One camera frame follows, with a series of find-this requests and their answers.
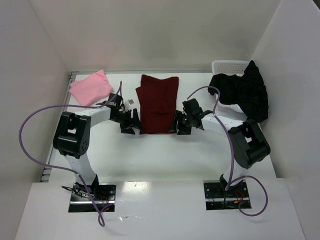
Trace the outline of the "dark red t shirt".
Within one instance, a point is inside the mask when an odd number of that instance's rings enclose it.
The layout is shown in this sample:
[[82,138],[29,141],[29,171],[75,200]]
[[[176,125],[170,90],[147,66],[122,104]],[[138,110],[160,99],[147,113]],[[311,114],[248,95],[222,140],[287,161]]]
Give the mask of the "dark red t shirt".
[[140,104],[140,134],[168,134],[174,119],[179,77],[158,79],[143,74],[136,93]]

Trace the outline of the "black t shirt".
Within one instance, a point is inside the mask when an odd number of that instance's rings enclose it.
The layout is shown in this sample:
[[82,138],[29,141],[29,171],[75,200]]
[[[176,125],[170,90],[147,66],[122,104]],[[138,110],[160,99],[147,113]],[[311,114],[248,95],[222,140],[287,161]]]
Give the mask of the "black t shirt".
[[249,61],[242,76],[213,75],[208,92],[225,105],[237,104],[248,119],[261,123],[269,117],[268,93],[259,68]]

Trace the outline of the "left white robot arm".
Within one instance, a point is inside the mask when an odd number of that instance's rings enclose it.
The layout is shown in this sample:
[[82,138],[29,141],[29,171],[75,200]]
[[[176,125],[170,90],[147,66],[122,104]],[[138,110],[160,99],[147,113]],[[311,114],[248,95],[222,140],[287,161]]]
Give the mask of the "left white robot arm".
[[90,145],[91,128],[106,121],[119,124],[123,134],[134,135],[142,130],[138,110],[132,108],[132,99],[124,101],[119,94],[112,93],[107,101],[98,103],[96,107],[73,113],[65,111],[61,114],[53,138],[53,147],[65,157],[72,171],[75,172],[76,193],[86,191],[91,196],[100,194],[98,175],[93,171],[87,151]]

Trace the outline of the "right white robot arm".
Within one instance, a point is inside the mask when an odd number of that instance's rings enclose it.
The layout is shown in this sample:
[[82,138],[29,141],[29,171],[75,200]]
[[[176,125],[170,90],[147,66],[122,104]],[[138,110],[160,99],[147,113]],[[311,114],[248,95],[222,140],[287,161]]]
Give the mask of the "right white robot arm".
[[221,175],[221,190],[227,192],[240,184],[245,173],[255,163],[271,153],[271,148],[258,123],[254,119],[235,120],[203,110],[196,99],[186,100],[183,111],[176,110],[168,128],[170,133],[190,135],[192,128],[210,131],[227,138],[230,152],[230,168]]

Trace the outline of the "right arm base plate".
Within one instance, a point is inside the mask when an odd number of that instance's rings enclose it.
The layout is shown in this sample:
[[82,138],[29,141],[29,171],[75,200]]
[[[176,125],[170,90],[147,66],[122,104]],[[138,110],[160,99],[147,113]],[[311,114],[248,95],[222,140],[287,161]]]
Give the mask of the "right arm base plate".
[[240,181],[225,191],[219,181],[203,182],[206,210],[251,209],[250,196],[245,181]]

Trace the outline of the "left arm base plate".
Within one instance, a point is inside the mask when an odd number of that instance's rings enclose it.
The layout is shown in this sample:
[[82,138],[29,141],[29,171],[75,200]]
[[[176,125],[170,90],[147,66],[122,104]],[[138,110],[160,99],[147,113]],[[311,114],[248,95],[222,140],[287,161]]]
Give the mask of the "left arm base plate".
[[[92,194],[94,202],[100,211],[115,211],[116,187],[116,183],[100,183],[97,193]],[[69,213],[92,213],[96,211],[84,188],[81,189],[76,184],[72,188],[65,186],[63,188],[71,192],[68,207]]]

